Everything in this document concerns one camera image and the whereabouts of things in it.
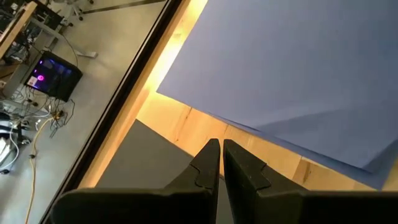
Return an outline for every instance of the floor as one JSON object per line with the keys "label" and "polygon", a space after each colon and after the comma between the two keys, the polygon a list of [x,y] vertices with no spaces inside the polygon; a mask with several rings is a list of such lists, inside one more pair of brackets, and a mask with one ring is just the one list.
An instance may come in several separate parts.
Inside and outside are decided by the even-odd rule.
{"label": "floor", "polygon": [[[83,8],[91,10],[128,2],[134,1],[96,0],[93,6]],[[69,41],[99,55],[96,59],[78,58],[83,78],[71,96],[76,108],[68,125],[52,139],[46,127],[37,140],[36,191],[29,223],[41,219],[163,5],[164,2],[156,2],[85,14],[84,21],[75,19],[75,26],[65,31]],[[53,52],[76,63],[67,44],[59,42]],[[9,175],[0,176],[0,223],[24,223],[32,182],[27,159],[31,147],[21,151]]]}
{"label": "floor", "polygon": [[[107,140],[80,184],[94,187],[135,120],[139,120],[183,151],[195,156],[210,138],[233,139],[287,178],[310,190],[374,190],[294,152],[255,137],[181,102],[156,93],[206,1],[184,1],[170,30],[143,72],[144,83],[132,92],[108,133]],[[383,190],[398,190],[398,161]]]}

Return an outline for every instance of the blue paper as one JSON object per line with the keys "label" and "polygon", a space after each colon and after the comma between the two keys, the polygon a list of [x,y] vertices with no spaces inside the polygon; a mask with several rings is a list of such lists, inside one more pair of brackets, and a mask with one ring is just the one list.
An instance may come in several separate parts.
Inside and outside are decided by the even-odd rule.
{"label": "blue paper", "polygon": [[398,137],[397,12],[387,0],[209,0],[158,91],[380,185]]}

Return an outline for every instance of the cable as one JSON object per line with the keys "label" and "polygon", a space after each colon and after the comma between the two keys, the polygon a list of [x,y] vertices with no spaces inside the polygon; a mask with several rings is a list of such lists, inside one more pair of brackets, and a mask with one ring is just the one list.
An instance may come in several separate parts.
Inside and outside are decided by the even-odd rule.
{"label": "cable", "polygon": [[5,166],[2,166],[2,167],[0,168],[0,170],[3,170],[3,169],[5,169],[5,168],[11,166],[11,165],[17,160],[17,158],[18,158],[18,156],[19,156],[19,147],[18,147],[18,145],[14,142],[14,140],[12,140],[12,128],[11,128],[11,130],[10,130],[10,140],[11,140],[11,142],[15,145],[15,147],[16,147],[16,149],[17,149],[17,154],[15,155],[14,159],[13,159],[11,162],[9,162],[9,163],[8,163],[7,165],[5,165]]}
{"label": "cable", "polygon": [[77,55],[76,55],[75,49],[73,49],[73,47],[72,47],[72,45],[69,43],[68,39],[67,39],[63,34],[61,34],[61,35],[62,35],[62,37],[67,41],[69,47],[72,49],[72,52],[73,52],[73,54],[75,55],[75,59],[76,59],[76,67],[79,67],[79,61],[78,61],[78,59],[77,59]]}
{"label": "cable", "polygon": [[37,131],[37,134],[35,135],[35,138],[33,139],[32,153],[29,155],[30,166],[32,168],[32,193],[30,195],[29,207],[28,207],[28,210],[27,210],[27,213],[26,213],[25,224],[27,224],[27,222],[29,221],[30,210],[32,209],[33,199],[35,197],[36,161],[34,161],[34,160],[35,160],[36,155],[37,155],[36,141],[37,141],[38,136],[42,132],[44,126],[51,120],[53,120],[53,118],[49,118],[46,121],[44,121],[43,125]]}

